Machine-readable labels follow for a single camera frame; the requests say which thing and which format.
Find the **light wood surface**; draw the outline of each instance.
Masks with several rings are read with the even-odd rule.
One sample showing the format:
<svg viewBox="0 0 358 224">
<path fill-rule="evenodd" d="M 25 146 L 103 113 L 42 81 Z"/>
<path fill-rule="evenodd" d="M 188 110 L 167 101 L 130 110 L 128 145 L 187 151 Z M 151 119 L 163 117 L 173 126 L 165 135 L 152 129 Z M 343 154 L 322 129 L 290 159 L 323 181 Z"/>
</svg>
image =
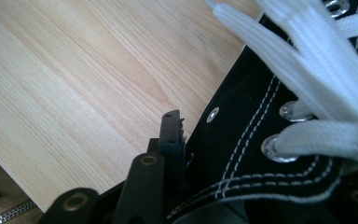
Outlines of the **light wood surface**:
<svg viewBox="0 0 358 224">
<path fill-rule="evenodd" d="M 43 211 L 102 193 L 164 113 L 192 133 L 242 45 L 202 0 L 0 0 L 0 165 Z"/>
</svg>

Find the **white shoelace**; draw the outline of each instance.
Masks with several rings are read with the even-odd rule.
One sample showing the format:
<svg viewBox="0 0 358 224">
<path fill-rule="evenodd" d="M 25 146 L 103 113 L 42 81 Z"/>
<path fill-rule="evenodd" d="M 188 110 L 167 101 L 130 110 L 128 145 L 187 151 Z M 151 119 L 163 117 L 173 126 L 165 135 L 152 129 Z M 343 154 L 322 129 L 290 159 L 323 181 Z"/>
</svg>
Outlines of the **white shoelace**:
<svg viewBox="0 0 358 224">
<path fill-rule="evenodd" d="M 295 93 L 294 114 L 318 119 L 287 127 L 273 141 L 283 158 L 310 154 L 358 161 L 358 14 L 334 21 L 320 0 L 258 0 L 295 47 L 229 5 L 207 0 L 213 14 Z"/>
</svg>

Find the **metal zipper teeth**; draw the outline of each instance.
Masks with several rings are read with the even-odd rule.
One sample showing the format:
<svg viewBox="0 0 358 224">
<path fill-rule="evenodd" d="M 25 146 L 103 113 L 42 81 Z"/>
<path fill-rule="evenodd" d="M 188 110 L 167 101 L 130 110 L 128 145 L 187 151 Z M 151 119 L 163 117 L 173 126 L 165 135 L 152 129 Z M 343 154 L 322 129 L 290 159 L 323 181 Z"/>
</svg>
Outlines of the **metal zipper teeth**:
<svg viewBox="0 0 358 224">
<path fill-rule="evenodd" d="M 36 204 L 31 200 L 29 200 L 25 203 L 22 203 L 19 206 L 17 206 L 16 208 L 0 215 L 0 223 L 5 223 L 5 222 L 13 219 L 14 217 L 16 217 L 24 212 L 27 212 L 35 207 L 36 207 Z"/>
</svg>

